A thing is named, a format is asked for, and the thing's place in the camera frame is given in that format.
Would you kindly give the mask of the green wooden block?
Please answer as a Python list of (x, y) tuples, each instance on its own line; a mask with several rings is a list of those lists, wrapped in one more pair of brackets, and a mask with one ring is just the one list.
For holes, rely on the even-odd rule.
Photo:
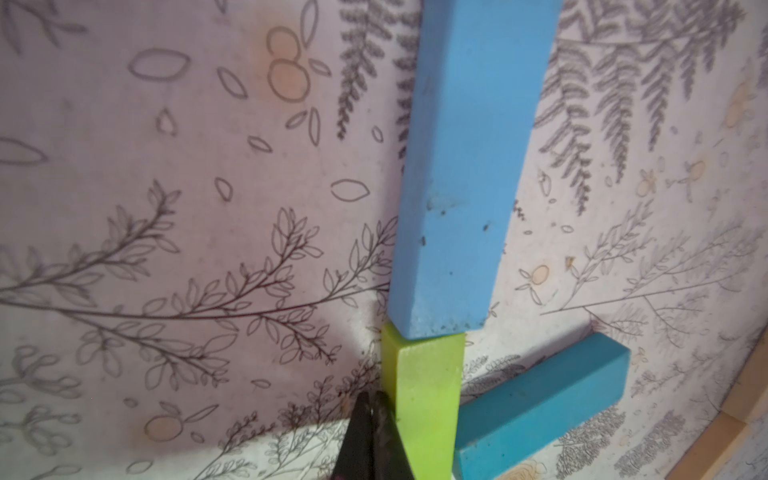
[(381, 332), (381, 382), (417, 480), (450, 480), (465, 335), (408, 340), (390, 322)]

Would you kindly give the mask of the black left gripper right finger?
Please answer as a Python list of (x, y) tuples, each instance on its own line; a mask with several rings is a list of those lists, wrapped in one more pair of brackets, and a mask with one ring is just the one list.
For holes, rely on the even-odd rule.
[(389, 398), (377, 391), (372, 400), (373, 478), (375, 480), (414, 480)]

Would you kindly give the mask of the light blue wooden block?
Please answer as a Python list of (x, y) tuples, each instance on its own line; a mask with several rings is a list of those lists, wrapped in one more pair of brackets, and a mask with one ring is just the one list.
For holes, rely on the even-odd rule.
[(484, 325), (561, 9), (423, 6), (387, 311), (407, 339)]

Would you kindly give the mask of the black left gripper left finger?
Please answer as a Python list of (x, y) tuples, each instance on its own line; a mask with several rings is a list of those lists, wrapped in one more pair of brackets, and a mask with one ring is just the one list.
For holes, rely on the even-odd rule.
[(367, 392), (356, 398), (330, 479), (373, 479), (373, 418)]

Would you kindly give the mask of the teal wooden block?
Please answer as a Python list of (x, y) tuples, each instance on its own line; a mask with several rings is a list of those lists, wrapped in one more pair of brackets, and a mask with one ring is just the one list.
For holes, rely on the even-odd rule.
[(631, 351), (594, 333), (459, 409), (456, 479), (494, 479), (622, 397)]

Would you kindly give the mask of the natural wooden block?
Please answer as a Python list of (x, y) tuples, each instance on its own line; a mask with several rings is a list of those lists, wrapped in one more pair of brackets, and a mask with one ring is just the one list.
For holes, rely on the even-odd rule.
[(767, 331), (764, 331), (731, 387), (721, 411), (744, 423), (763, 417), (767, 414), (767, 381)]
[(713, 479), (749, 434), (748, 424), (720, 412), (665, 479)]

